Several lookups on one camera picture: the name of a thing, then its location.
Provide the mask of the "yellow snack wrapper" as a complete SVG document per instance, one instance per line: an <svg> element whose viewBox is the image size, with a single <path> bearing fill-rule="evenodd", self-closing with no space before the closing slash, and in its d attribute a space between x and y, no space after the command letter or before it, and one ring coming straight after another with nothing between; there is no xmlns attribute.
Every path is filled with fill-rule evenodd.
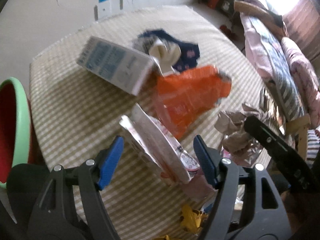
<svg viewBox="0 0 320 240"><path fill-rule="evenodd" d="M181 208L180 226L188 233L198 235L207 219L208 215L205 212L195 210L188 204L184 204Z"/></svg>

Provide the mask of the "white pink snack bag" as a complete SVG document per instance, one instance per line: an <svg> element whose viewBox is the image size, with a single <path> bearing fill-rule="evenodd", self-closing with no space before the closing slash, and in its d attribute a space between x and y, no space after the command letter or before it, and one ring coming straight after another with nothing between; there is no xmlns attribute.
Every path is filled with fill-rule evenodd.
<svg viewBox="0 0 320 240"><path fill-rule="evenodd" d="M119 121L123 136L151 171L165 184L188 184L200 169L199 163L156 118L139 104Z"/></svg>

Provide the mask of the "orange plastic snack bag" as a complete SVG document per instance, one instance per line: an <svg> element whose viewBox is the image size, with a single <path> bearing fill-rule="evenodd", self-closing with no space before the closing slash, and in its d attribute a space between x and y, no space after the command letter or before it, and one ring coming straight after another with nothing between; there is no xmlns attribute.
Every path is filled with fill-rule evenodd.
<svg viewBox="0 0 320 240"><path fill-rule="evenodd" d="M193 68L157 77L153 106L161 123L180 139L199 116L227 98L231 88L231 77L218 68Z"/></svg>

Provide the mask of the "wooden bed headboard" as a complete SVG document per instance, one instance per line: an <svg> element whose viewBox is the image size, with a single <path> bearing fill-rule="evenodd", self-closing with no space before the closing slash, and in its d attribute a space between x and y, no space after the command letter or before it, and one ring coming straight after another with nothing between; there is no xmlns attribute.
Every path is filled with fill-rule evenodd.
<svg viewBox="0 0 320 240"><path fill-rule="evenodd" d="M280 15L277 15L269 10L262 9L257 5L239 0L234 1L234 10L247 16L258 18L280 41L283 37L289 37L286 25L282 16Z"/></svg>

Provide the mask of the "bed with pink quilt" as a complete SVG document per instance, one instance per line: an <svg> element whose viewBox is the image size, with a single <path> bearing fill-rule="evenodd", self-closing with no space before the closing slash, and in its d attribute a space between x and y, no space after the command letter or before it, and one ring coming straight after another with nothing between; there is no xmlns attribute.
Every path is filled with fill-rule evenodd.
<svg viewBox="0 0 320 240"><path fill-rule="evenodd" d="M269 10L266 0L243 0ZM319 154L319 81L311 62L289 37L278 40L258 19L240 13L245 53L267 85L288 122L308 114L308 151L312 165Z"/></svg>

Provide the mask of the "white wall socket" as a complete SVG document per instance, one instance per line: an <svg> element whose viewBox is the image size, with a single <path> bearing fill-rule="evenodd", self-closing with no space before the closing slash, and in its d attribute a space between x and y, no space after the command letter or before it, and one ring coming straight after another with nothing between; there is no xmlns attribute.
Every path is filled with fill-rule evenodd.
<svg viewBox="0 0 320 240"><path fill-rule="evenodd" d="M96 21L112 15L112 6L110 2L98 3L94 6L94 19Z"/></svg>

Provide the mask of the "white wall switch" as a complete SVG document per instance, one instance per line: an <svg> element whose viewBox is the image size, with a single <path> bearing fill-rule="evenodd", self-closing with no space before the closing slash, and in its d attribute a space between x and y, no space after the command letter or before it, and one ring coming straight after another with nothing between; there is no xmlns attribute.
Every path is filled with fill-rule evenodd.
<svg viewBox="0 0 320 240"><path fill-rule="evenodd" d="M119 0L120 11L134 11L140 8L139 0Z"/></svg>

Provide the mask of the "dark blue cookie wrapper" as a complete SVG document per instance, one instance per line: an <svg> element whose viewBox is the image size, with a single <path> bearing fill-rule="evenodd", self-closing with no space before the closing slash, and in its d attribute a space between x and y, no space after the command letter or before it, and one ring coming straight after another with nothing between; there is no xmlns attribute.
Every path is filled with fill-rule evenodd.
<svg viewBox="0 0 320 240"><path fill-rule="evenodd" d="M197 61L200 58L200 49L198 44L180 41L168 34L164 29L146 30L142 34L138 35L138 37L150 37L152 35L179 45L181 57L174 65L174 69L179 73L197 66Z"/></svg>

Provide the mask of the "green red trash bin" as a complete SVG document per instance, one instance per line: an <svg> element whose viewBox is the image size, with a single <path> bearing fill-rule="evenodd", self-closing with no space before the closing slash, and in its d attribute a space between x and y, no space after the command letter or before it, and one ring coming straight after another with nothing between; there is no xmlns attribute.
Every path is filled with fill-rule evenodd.
<svg viewBox="0 0 320 240"><path fill-rule="evenodd" d="M1 188L11 169L32 163L33 124L29 101L21 82L10 77L1 83Z"/></svg>

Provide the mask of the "striped beige table cloth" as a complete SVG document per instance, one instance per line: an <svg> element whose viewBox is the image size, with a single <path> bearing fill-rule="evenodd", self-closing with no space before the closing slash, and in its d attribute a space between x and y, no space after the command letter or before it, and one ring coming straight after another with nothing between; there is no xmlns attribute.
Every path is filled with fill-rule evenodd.
<svg viewBox="0 0 320 240"><path fill-rule="evenodd" d="M126 12L81 29L50 46L30 66L31 112L37 140L49 168L75 167L107 148L121 133L119 120L135 104L153 114L154 80L132 96L76 63L92 36L128 46L148 29L199 45L199 65L213 65L232 79L231 93L219 107L200 116L180 140L193 154L193 138L201 135L216 148L222 139L214 124L220 111L236 111L243 103L259 106L265 84L253 65L223 33L188 6L165 6ZM130 145L125 145L110 185L101 193L121 239L154 239L168 235L194 239L179 223L183 204L198 209L178 186L161 181Z"/></svg>

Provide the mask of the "white blue milk carton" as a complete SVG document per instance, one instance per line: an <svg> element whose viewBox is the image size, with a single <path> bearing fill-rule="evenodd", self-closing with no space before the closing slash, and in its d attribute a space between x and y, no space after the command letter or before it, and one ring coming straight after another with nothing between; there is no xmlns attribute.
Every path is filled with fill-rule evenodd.
<svg viewBox="0 0 320 240"><path fill-rule="evenodd" d="M138 96L155 64L152 57L98 37L90 37L77 64L121 90Z"/></svg>

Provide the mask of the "pink snack wrapper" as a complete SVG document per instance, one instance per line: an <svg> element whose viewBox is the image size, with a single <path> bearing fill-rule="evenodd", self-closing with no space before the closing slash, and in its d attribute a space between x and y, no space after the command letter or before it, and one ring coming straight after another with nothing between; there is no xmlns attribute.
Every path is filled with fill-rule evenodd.
<svg viewBox="0 0 320 240"><path fill-rule="evenodd" d="M197 202L216 195L212 185L207 183L203 174L196 174L189 183L181 184L180 188L190 199Z"/></svg>

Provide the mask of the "brown paper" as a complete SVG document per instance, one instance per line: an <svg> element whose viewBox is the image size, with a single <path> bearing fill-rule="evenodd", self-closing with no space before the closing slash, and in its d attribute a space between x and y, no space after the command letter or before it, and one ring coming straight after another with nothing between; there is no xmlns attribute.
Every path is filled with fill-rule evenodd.
<svg viewBox="0 0 320 240"><path fill-rule="evenodd" d="M243 103L240 111L220 111L214 125L215 129L223 134L223 150L240 166L252 166L263 150L260 143L244 129L246 118L252 115L266 125L271 123L271 117L266 112Z"/></svg>

